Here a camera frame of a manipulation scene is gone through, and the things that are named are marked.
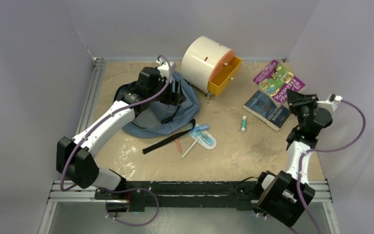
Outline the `purple children's book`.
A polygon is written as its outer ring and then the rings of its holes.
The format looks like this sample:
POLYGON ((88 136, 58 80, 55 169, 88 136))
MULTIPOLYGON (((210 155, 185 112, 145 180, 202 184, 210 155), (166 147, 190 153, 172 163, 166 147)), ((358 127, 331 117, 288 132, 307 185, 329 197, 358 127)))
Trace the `purple children's book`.
POLYGON ((287 101, 287 90, 301 92, 306 84, 277 60, 269 62, 259 72, 253 81, 264 91, 277 105, 287 101))

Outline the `blue backpack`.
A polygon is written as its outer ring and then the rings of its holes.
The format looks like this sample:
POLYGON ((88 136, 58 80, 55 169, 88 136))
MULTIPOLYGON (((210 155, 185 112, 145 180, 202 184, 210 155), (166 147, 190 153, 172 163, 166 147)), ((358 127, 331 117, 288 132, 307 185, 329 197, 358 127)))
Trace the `blue backpack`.
POLYGON ((190 124, 201 107, 197 93, 181 73, 173 72, 172 79, 180 82, 185 100, 179 106, 151 103, 147 110, 122 127, 125 133, 137 138, 164 137, 190 124))

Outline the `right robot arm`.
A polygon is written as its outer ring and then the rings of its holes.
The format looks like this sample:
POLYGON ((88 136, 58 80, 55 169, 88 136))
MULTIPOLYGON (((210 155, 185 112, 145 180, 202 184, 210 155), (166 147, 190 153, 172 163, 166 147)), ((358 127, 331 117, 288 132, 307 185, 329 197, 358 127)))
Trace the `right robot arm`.
POLYGON ((320 131, 332 124, 332 112, 341 100, 335 94, 320 101, 317 95, 287 90, 288 108, 297 117, 298 124, 286 139, 286 170, 276 175, 270 171, 261 173, 254 192, 259 197, 258 207, 289 228, 315 196, 316 191, 308 181, 309 160, 320 131))

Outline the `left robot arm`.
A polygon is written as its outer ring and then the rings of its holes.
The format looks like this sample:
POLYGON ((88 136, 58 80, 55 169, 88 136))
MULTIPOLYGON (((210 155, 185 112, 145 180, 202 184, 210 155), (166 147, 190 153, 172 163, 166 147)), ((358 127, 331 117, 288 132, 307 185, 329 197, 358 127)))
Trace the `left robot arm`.
POLYGON ((120 86, 111 107, 92 125, 73 138, 62 137, 56 145, 56 170, 61 174, 60 189, 97 186, 107 189, 113 199, 126 192, 124 178, 95 161, 103 146, 125 125, 131 123, 153 103, 177 105, 181 102, 181 83, 173 79, 173 62, 144 67, 136 81, 120 86))

